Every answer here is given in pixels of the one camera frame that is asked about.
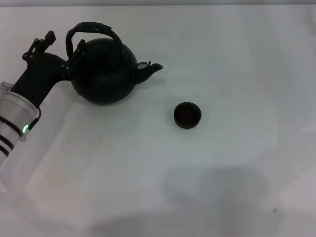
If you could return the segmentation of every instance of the black lid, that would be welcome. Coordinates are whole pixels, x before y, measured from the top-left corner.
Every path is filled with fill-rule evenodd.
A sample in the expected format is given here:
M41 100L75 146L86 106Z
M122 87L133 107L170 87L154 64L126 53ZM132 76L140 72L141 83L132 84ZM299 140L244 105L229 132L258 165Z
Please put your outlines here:
M174 120L181 128L195 127L202 117L202 112L196 104L183 102L174 109Z

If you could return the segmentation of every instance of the white table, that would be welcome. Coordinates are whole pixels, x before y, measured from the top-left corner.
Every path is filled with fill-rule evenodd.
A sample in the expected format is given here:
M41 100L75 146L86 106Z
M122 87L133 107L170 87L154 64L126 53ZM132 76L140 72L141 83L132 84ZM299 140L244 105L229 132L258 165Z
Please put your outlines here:
M108 107L55 86L1 168L1 236L315 236L316 6L0 8L1 79L49 30L66 59L82 21L164 69Z

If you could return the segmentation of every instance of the kettle handle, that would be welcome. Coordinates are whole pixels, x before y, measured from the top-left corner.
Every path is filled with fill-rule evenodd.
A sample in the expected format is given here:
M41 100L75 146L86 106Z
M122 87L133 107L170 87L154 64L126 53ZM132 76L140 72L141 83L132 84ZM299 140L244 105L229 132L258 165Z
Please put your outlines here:
M70 58L74 54L74 46L73 46L73 36L77 32L84 33L100 33L103 35L110 36L117 46L119 47L122 59L125 59L125 50L124 45L117 34L112 31L112 28L101 23L97 22L81 22L77 24L74 28L68 31L66 36L66 52L68 57Z

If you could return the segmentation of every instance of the black kettle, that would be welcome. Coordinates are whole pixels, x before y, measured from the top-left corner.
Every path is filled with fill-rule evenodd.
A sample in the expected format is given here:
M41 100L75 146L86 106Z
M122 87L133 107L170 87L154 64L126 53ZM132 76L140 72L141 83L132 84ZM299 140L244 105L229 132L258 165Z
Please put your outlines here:
M72 37L77 32L100 33L112 39L82 39L73 51ZM79 95L97 105L123 99L135 85L163 68L151 62L137 63L111 27L95 22L82 22L71 29L66 36L66 50L69 60L62 66L64 75Z

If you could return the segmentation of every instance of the led indicator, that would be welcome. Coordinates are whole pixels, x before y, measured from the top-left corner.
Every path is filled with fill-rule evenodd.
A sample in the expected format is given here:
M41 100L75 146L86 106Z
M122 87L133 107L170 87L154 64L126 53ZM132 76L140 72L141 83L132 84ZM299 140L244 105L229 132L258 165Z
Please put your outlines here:
M28 125L25 125L24 128L23 128L23 133L26 133L26 131L28 130L29 126Z

